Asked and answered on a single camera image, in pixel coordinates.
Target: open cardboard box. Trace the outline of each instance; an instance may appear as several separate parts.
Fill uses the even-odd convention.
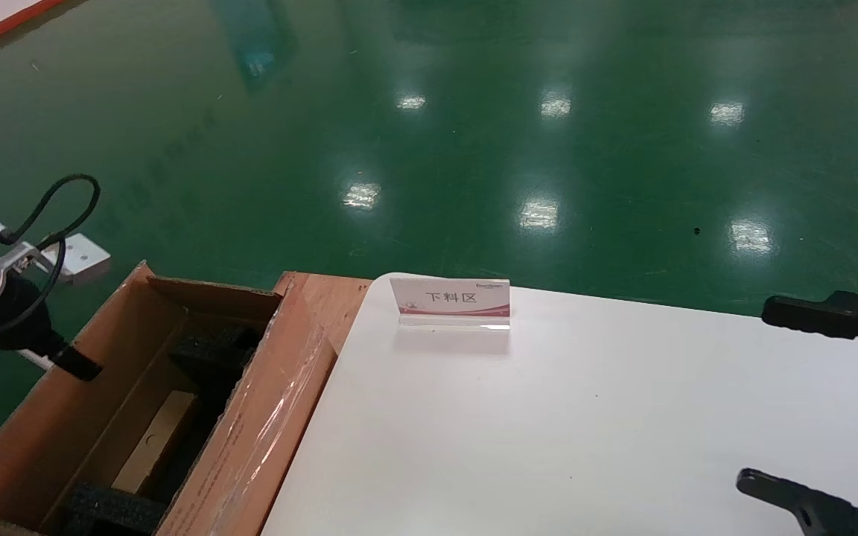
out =
[[[74,342],[105,367],[98,379],[52,369],[0,428],[0,535],[57,534],[76,482],[112,484],[171,390],[197,389],[170,348],[230,322],[263,339],[157,534],[258,534],[336,352],[300,292],[160,278],[140,264]]]

